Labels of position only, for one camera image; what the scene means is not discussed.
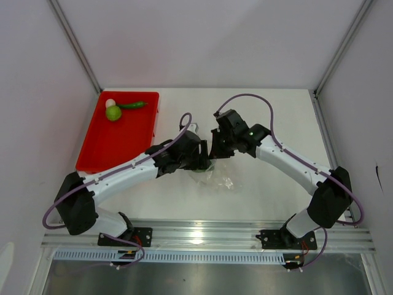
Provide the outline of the green bell pepper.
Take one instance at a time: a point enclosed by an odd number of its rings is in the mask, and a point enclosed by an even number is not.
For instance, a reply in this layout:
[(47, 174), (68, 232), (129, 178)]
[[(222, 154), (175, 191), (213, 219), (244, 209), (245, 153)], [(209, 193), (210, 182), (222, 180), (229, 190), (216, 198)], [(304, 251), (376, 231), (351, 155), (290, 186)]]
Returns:
[(214, 164), (210, 165), (207, 168), (199, 168), (199, 169), (196, 169), (196, 170), (192, 170), (192, 172), (194, 172), (194, 173), (207, 173), (207, 172), (210, 172), (210, 171), (213, 171), (213, 170), (214, 170)]

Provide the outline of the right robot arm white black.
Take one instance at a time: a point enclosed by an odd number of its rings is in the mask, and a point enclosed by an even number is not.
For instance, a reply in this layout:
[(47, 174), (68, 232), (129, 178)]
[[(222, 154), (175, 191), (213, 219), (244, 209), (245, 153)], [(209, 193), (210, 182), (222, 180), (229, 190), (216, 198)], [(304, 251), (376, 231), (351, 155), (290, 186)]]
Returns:
[(251, 127), (233, 109), (214, 114), (218, 127), (211, 131), (210, 158), (226, 159), (236, 151), (264, 161), (296, 181), (311, 196), (309, 205), (290, 217), (279, 230), (279, 241), (294, 248), (314, 229), (331, 228), (350, 206), (349, 173), (342, 167), (331, 170), (317, 165), (290, 149), (260, 124)]

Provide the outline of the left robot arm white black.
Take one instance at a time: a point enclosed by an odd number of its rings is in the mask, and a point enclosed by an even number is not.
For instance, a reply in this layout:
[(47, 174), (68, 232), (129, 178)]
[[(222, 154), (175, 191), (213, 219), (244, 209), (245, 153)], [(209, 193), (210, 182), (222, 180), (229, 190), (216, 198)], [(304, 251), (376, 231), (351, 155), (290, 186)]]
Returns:
[(100, 207), (108, 198), (131, 186), (176, 170), (205, 170), (209, 167), (208, 143), (187, 130), (178, 140), (167, 140), (148, 148), (133, 160), (88, 176), (68, 174), (55, 198), (56, 210), (70, 235), (86, 232), (112, 239), (125, 246), (135, 241), (135, 229), (125, 213)]

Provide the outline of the clear zip top bag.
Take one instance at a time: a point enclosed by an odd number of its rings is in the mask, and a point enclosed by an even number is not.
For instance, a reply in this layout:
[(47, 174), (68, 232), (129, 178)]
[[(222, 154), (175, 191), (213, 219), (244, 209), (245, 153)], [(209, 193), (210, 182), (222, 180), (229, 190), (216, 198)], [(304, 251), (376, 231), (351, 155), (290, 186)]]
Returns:
[(200, 186), (216, 192), (239, 192), (243, 179), (238, 166), (231, 159), (210, 160), (214, 170), (207, 173), (194, 173), (189, 176)]

